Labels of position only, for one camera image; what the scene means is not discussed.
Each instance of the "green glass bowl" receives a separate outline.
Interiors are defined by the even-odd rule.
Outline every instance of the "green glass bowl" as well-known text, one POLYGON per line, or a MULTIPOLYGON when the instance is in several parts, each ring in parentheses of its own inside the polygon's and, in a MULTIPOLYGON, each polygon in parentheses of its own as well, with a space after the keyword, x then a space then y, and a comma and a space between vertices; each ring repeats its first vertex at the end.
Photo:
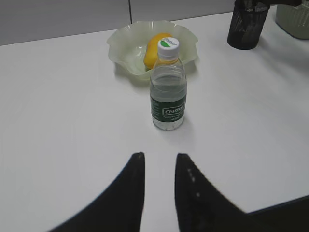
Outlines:
POLYGON ((197 37, 187 28, 168 21, 139 21, 115 31, 107 43, 110 45, 109 59, 130 74, 149 79, 152 70, 143 63, 148 41, 158 33, 168 32, 180 42, 179 59, 186 63, 197 59, 197 37))

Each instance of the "mango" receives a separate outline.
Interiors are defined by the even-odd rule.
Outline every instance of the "mango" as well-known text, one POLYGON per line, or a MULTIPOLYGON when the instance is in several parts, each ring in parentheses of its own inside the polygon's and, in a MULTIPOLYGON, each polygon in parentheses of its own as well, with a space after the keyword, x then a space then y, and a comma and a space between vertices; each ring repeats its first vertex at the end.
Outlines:
POLYGON ((144 64, 148 69, 152 69, 154 67, 154 63, 158 59, 158 42, 165 37, 172 37, 172 35, 167 32, 162 32, 152 37, 147 43, 144 64))

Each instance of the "table surface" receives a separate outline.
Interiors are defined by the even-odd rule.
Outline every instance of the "table surface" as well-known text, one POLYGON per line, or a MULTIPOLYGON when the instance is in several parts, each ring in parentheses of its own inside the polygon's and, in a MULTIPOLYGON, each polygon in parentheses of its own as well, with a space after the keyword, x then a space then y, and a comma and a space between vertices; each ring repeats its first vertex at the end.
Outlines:
POLYGON ((309 41, 271 8, 259 45, 226 43, 231 13, 177 21, 198 38, 184 124, 158 130, 149 83, 108 60, 104 31, 0 46, 0 231, 67 220, 146 156, 141 231, 178 231, 174 172, 188 153, 245 212, 309 195, 309 41))

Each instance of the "bottle cap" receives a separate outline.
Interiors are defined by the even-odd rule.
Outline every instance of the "bottle cap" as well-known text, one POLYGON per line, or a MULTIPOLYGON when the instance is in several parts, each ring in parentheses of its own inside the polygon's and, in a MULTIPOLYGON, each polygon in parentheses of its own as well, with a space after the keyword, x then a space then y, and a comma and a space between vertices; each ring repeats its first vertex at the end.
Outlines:
POLYGON ((179 41, 172 37, 166 37, 158 42, 158 56, 161 59, 173 60, 178 58, 179 41))

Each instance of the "plastic bottle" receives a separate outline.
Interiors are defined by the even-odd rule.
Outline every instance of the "plastic bottle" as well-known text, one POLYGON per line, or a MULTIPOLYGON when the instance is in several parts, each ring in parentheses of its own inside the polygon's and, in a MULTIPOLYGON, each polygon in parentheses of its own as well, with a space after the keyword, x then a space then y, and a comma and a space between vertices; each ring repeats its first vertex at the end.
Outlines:
POLYGON ((151 75, 153 122, 165 131, 178 128, 184 118, 187 80, 178 53, 177 39, 171 37, 161 39, 158 42, 158 60, 151 75))

